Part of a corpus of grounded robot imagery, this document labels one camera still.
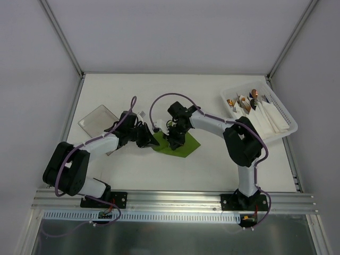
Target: purple cable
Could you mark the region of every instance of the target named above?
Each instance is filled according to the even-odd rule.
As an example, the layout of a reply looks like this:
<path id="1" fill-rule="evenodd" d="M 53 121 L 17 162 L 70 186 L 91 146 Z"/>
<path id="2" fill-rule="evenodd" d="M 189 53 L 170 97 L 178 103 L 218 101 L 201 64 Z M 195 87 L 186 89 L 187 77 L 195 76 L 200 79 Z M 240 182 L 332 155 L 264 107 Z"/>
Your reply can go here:
<path id="1" fill-rule="evenodd" d="M 257 166 L 258 166 L 258 164 L 260 164 L 261 162 L 263 162 L 264 160 L 266 160 L 266 159 L 268 158 L 268 155 L 269 155 L 268 148 L 267 148 L 267 146 L 265 145 L 265 143 L 263 142 L 263 140 L 261 139 L 261 137 L 259 137 L 254 131 L 252 131 L 248 126 L 246 126 L 246 125 L 243 124 L 243 123 L 240 123 L 240 122 L 237 122 L 237 121 L 226 121 L 226 120 L 224 120 L 224 119 L 222 119 L 222 118 L 219 118 L 219 117 L 216 117 L 216 116 L 213 116 L 213 115 L 210 115 L 210 114 L 205 114 L 205 113 L 201 110 L 201 108 L 200 108 L 197 104 L 195 104 L 195 102 L 194 102 L 191 98 L 189 98 L 189 97 L 187 97 L 187 96 L 185 96 L 185 95 L 183 95 L 183 94 L 174 93 L 174 92 L 165 93 L 165 94 L 163 94 L 163 95 L 160 95 L 160 96 L 157 97 L 157 98 L 155 99 L 155 101 L 151 104 L 150 111 L 149 111 L 149 117 L 150 117 L 152 129 L 155 129 L 155 128 L 156 128 L 155 125 L 154 125 L 154 122 L 152 121 L 152 116 L 151 116 L 152 109 L 153 109 L 155 103 L 156 103 L 158 100 L 160 100 L 162 97 L 165 97 L 165 96 L 180 96 L 180 97 L 184 97 L 184 98 L 186 98 L 187 100 L 189 100 L 189 101 L 193 104 L 193 106 L 197 109 L 197 111 L 198 111 L 200 114 L 202 114 L 202 115 L 204 115 L 204 116 L 207 116 L 207 117 L 209 117 L 209 118 L 212 118 L 212 119 L 214 119 L 214 120 L 221 121 L 221 122 L 223 122 L 223 123 L 239 125 L 239 126 L 245 128 L 251 135 L 253 135 L 253 136 L 261 143 L 262 147 L 265 149 L 266 154 L 265 154 L 265 156 L 264 156 L 263 158 L 261 158 L 260 160 L 256 161 L 255 164 L 254 164 L 254 185 L 256 186 L 256 188 L 257 188 L 260 192 L 264 193 L 264 194 L 268 197 L 268 199 L 269 199 L 268 211 L 267 211 L 267 213 L 264 215 L 264 217 L 259 221 L 259 223 L 262 222 L 262 221 L 268 216 L 268 214 L 269 214 L 269 212 L 270 212 L 270 209 L 271 209 L 271 197 L 270 197 L 270 195 L 269 195 L 268 192 L 263 191 L 260 187 L 257 186 Z"/>
<path id="2" fill-rule="evenodd" d="M 101 226 L 101 227 L 103 227 L 103 226 L 111 225 L 111 224 L 115 223 L 117 220 L 119 220 L 120 217 L 122 216 L 122 211 L 121 211 L 120 208 L 119 208 L 117 205 L 115 205 L 114 203 L 106 202 L 106 201 L 100 200 L 100 199 L 98 199 L 98 198 L 91 197 L 91 196 L 89 196 L 89 195 L 87 195 L 86 197 L 89 198 L 89 199 L 92 199 L 92 200 L 94 200 L 94 201 L 97 201 L 97 202 L 100 202 L 100 203 L 104 203 L 104 204 L 107 204 L 107 205 L 109 205 L 109 206 L 113 206 L 115 209 L 118 210 L 119 215 L 118 215 L 115 219 L 111 220 L 109 223 L 96 224 L 96 226 Z M 68 231 L 68 232 L 66 232 L 66 233 L 64 233 L 64 234 L 60 234 L 60 235 L 50 235 L 50 234 L 47 234 L 47 233 L 44 231 L 44 229 L 43 229 L 43 222 L 42 222 L 42 223 L 41 223 L 41 226 L 40 226 L 40 231 L 41 231 L 45 236 L 47 236 L 47 237 L 58 238 L 58 237 L 64 237 L 64 236 L 67 236 L 67 235 L 69 235 L 69 234 L 72 234 L 75 230 L 77 230 L 77 229 L 80 228 L 81 226 L 83 226 L 83 225 L 85 225 L 85 224 L 88 224 L 88 223 L 90 223 L 90 222 L 89 222 L 89 221 L 87 221 L 87 222 L 82 222 L 82 223 L 80 223 L 78 226 L 76 226 L 75 228 L 71 229 L 70 231 Z"/>
<path id="3" fill-rule="evenodd" d="M 127 118 L 128 114 L 132 112 L 132 109 L 134 107 L 134 105 L 136 104 L 136 101 L 137 101 L 137 97 L 136 96 L 133 96 L 132 99 L 131 99 L 131 105 L 130 105 L 130 109 L 129 111 L 127 112 L 127 114 L 125 114 L 125 116 L 117 123 L 117 125 L 115 125 L 111 131 L 107 132 L 104 137 L 107 137 L 109 134 L 111 134 L 112 132 L 114 132 L 116 130 L 117 127 L 119 127 L 122 122 Z M 95 138 L 92 138 L 88 141 L 86 141 L 85 143 L 82 143 L 80 145 L 78 145 L 77 147 L 73 148 L 73 150 L 71 150 L 69 152 L 69 154 L 65 157 L 62 165 L 60 166 L 59 168 L 59 172 L 57 174 L 57 178 L 56 178 L 56 181 L 55 181 L 55 185 L 54 185 L 54 193 L 57 197 L 62 197 L 63 195 L 65 195 L 65 193 L 61 193 L 59 194 L 58 192 L 58 187 L 59 187 L 59 181 L 60 181 L 60 178 L 62 176 L 62 173 L 63 173 L 63 170 L 64 170 L 64 167 L 67 163 L 67 161 L 70 159 L 70 157 L 73 155 L 74 152 L 76 152 L 78 149 L 84 147 L 84 145 L 88 145 L 89 143 L 92 143 L 94 141 L 98 141 L 100 139 L 102 139 L 103 137 L 102 136 L 99 136 L 99 137 L 95 137 Z"/>

